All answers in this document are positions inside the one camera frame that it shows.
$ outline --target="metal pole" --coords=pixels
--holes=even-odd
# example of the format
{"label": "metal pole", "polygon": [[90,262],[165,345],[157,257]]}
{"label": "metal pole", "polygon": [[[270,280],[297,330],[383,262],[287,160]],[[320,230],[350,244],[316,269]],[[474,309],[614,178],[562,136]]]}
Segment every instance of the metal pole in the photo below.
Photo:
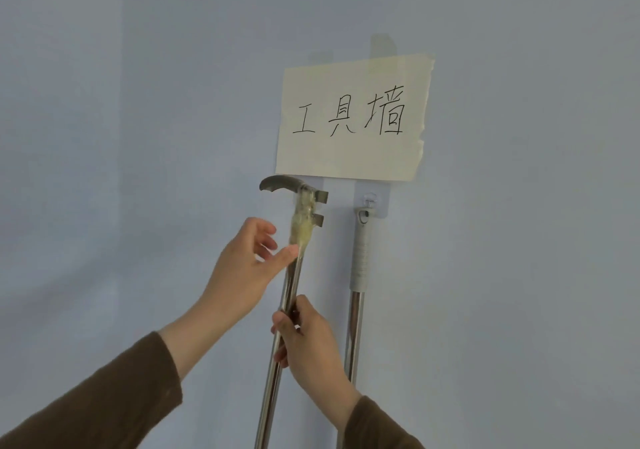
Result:
{"label": "metal pole", "polygon": [[[349,381],[356,385],[358,374],[358,353],[362,331],[364,292],[369,282],[369,239],[371,219],[376,211],[370,207],[356,208],[356,232],[353,238],[353,258],[351,260],[351,297],[349,299],[349,320],[347,344],[344,353],[344,371]],[[338,434],[337,449],[342,449],[342,435]]]}
{"label": "metal pole", "polygon": [[[280,310],[292,315],[296,301],[296,293],[298,292],[298,281],[300,280],[300,270],[302,269],[302,259],[304,251],[300,251],[298,259],[294,260],[287,267],[284,278],[284,287],[282,288],[282,299],[280,300]],[[273,337],[273,346],[271,348],[271,361],[269,362],[269,372],[267,375],[267,385],[264,388],[264,397],[262,398],[262,410],[260,411],[260,422],[258,423],[258,433],[255,437],[255,449],[267,449],[269,445],[269,437],[271,435],[271,425],[273,424],[273,414],[276,408],[276,399],[278,397],[278,388],[280,387],[280,377],[282,376],[282,367],[273,360],[276,355],[282,339],[280,333],[276,331]]]}

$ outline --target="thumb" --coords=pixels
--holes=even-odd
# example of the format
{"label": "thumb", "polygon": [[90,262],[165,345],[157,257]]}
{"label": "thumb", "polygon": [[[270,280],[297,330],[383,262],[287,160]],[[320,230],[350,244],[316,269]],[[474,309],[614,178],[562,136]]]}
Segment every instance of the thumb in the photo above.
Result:
{"label": "thumb", "polygon": [[288,245],[276,255],[262,263],[266,275],[272,280],[278,273],[298,257],[298,246]]}
{"label": "thumb", "polygon": [[282,311],[274,313],[272,321],[282,336],[285,346],[290,348],[295,336],[298,334],[296,332],[296,327],[293,326],[293,321]]}

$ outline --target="brown sleeve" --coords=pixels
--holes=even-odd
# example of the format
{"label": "brown sleeve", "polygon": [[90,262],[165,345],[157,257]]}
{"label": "brown sleeve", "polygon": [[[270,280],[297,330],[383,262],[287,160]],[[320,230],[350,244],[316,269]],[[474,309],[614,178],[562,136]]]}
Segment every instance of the brown sleeve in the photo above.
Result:
{"label": "brown sleeve", "polygon": [[135,448],[181,403],[171,354],[152,332],[0,437],[0,449]]}
{"label": "brown sleeve", "polygon": [[362,397],[344,431],[345,449],[424,449],[418,439],[380,409],[369,397]]}

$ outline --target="light blue wall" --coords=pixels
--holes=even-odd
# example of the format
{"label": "light blue wall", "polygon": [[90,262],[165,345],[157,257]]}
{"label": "light blue wall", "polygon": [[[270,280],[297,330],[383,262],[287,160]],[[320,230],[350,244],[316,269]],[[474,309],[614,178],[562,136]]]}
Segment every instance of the light blue wall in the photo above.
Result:
{"label": "light blue wall", "polygon": [[[286,230],[283,68],[389,33],[436,65],[359,387],[428,448],[637,444],[640,0],[0,0],[0,30],[0,432],[181,314],[246,216]],[[343,344],[354,182],[324,186],[300,292]],[[143,447],[252,446],[280,288]],[[334,437],[286,374],[272,447]]]}

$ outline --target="right hand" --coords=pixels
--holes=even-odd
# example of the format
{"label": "right hand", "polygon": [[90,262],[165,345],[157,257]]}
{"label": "right hand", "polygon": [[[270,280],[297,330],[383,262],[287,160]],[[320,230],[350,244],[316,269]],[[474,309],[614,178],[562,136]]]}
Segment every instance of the right hand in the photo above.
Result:
{"label": "right hand", "polygon": [[274,359],[291,373],[331,423],[343,432],[361,395],[347,378],[331,326],[304,295],[296,298],[297,323],[282,311],[273,314],[271,332],[284,346]]}

